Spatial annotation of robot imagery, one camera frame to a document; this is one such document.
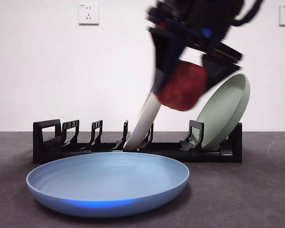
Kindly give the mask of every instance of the green plate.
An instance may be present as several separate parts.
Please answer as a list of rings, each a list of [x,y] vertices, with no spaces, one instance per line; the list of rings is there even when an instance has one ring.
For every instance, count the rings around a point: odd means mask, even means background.
[[[203,150],[218,146],[236,127],[248,105],[250,84],[244,74],[229,78],[208,100],[197,121],[205,124]],[[195,144],[199,131],[192,129],[190,143]]]

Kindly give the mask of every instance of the black rack base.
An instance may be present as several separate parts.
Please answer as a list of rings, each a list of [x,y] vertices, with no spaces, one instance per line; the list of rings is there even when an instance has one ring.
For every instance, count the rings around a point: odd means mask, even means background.
[[[55,127],[55,137],[43,141],[42,129]],[[123,125],[123,137],[116,142],[101,142],[103,121],[92,123],[91,139],[87,143],[77,141],[79,134],[79,120],[63,123],[60,120],[49,120],[33,123],[33,162],[46,163],[61,158],[99,153],[99,152],[123,152],[124,143],[128,133],[128,121]],[[70,141],[66,141],[67,130],[76,128],[75,135]],[[189,142],[192,128],[199,129],[199,139],[195,144]],[[130,152],[141,152],[157,154],[170,157],[182,162],[242,162],[242,124],[238,123],[232,133],[215,150],[204,151],[201,144],[204,138],[204,123],[190,120],[189,132],[186,138],[180,142],[152,142],[153,124],[148,131],[144,141],[136,150]]]

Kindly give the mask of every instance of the white plate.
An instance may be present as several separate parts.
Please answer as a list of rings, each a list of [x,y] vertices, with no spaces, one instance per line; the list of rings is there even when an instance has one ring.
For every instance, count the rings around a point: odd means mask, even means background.
[[[184,189],[189,170],[171,158],[105,152],[53,161],[27,175],[30,192],[44,206],[89,218],[133,215],[160,207]]]
[[[141,144],[147,135],[148,130],[152,126],[160,107],[161,103],[158,101],[156,95],[153,94],[151,89],[141,111],[138,114],[138,118],[130,133],[130,137],[123,146],[125,151],[136,150],[136,148]]]
[[[197,121],[205,124],[202,149],[218,146],[236,127],[248,105],[250,84],[244,74],[229,78],[208,100]],[[195,144],[199,131],[192,129],[190,142]]]

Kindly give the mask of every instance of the blue plate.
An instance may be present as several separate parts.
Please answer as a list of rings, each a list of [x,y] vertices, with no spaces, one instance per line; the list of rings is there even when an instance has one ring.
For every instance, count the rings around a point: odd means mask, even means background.
[[[89,218],[122,217],[160,207],[184,189],[189,170],[171,158],[105,152],[41,165],[26,178],[44,206]]]

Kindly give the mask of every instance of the gray floor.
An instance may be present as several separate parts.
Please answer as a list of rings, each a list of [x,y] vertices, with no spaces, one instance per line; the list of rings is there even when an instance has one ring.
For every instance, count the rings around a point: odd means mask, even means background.
[[[185,134],[154,138],[177,141]],[[104,133],[108,142],[120,137]],[[186,165],[187,187],[161,208],[118,219],[76,218],[45,208],[29,193],[25,177],[38,166],[32,164],[32,133],[0,133],[0,228],[285,228],[285,133],[244,133],[242,164]]]

